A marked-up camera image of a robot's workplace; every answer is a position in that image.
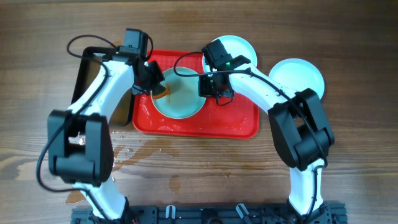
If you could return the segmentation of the orange sponge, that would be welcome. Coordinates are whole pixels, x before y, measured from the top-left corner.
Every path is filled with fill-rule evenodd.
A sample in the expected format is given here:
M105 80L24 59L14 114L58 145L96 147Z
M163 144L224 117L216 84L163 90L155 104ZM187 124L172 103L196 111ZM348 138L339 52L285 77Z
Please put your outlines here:
M151 96L153 100L158 100L170 94L170 85L166 84L163 86L158 84L154 89L151 91Z

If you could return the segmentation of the stained pale blue plate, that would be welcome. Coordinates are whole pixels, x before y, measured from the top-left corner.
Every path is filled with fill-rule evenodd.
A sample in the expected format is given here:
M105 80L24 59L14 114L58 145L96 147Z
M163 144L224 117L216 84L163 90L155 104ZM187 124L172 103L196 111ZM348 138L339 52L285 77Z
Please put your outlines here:
M161 84L168 86L170 93L160 99L152 99L156 110L172 119L185 119L199 112L206 101L198 94L199 77L178 76L173 68L164 70L163 74L165 80Z

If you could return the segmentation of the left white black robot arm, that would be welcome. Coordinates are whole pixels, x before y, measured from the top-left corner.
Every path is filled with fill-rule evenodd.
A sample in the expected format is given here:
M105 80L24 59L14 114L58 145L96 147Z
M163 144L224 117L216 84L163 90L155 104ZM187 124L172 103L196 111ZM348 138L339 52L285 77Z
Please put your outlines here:
M111 177L113 147L109 119L124 94L162 98L170 88L156 62L149 62L146 49L119 46L103 49L97 77L67 110L54 110L48 117L49 140L41 156L47 156L49 170L72 191L80 191L102 223L135 223L128 199Z

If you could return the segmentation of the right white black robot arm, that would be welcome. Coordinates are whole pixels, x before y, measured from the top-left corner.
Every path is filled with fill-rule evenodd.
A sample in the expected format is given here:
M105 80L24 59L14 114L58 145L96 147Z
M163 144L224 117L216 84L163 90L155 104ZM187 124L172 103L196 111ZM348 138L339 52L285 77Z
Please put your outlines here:
M320 216L322 170L335 137L321 98L325 82L319 69L299 58L276 63L268 75L240 55L222 67L203 68L213 91L243 95L267 113L272 140L280 159L289 167L289 206L297 220L310 223Z

